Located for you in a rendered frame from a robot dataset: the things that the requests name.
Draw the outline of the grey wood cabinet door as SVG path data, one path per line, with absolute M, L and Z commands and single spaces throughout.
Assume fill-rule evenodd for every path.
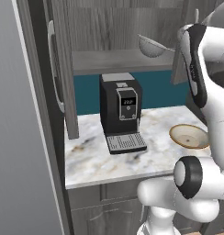
M 53 24 L 62 79 L 62 94 L 68 139 L 79 137 L 73 85 L 73 58 L 67 20 L 67 0 L 51 0 Z
M 196 21 L 195 11 L 197 9 L 196 0 L 184 0 L 180 27 L 188 24 L 194 24 Z M 180 51 L 179 43 L 176 43 L 175 53 L 174 53 L 174 62 L 172 68 L 172 84 L 180 84 L 186 81 L 185 78 L 185 64 L 183 56 Z

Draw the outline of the silver mesh tea strainer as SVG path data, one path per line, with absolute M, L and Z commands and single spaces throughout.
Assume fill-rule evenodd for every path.
M 163 46 L 161 43 L 139 35 L 139 49 L 143 55 L 149 58 L 156 58 L 163 55 L 166 51 L 175 52 L 175 49 L 170 49 Z

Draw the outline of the grey base cabinet door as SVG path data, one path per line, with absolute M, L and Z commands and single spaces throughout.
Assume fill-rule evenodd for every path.
M 132 199 L 72 211 L 74 235 L 137 235 L 142 205 Z

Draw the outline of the black coffee machine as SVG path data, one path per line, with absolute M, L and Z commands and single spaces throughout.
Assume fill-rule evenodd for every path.
M 100 120 L 110 154 L 145 151 L 140 135 L 142 88 L 130 73 L 99 76 Z

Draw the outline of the grey drawer front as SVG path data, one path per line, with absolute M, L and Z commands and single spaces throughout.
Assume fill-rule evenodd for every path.
M 68 194 L 69 198 L 74 203 L 79 204 L 80 202 L 83 202 L 95 204 L 103 200 L 135 196 L 137 194 L 137 186 L 139 183 L 140 179 L 133 179 L 102 185 L 93 185 L 70 189 Z

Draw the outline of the grey fridge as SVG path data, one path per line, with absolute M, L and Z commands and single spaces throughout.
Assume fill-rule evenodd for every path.
M 0 235 L 74 235 L 43 0 L 0 0 Z

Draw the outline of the grey wood wall cabinet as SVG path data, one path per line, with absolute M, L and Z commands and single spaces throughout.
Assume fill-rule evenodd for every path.
M 76 75 L 170 70 L 184 0 L 64 0 Z M 151 59 L 139 36 L 169 50 Z

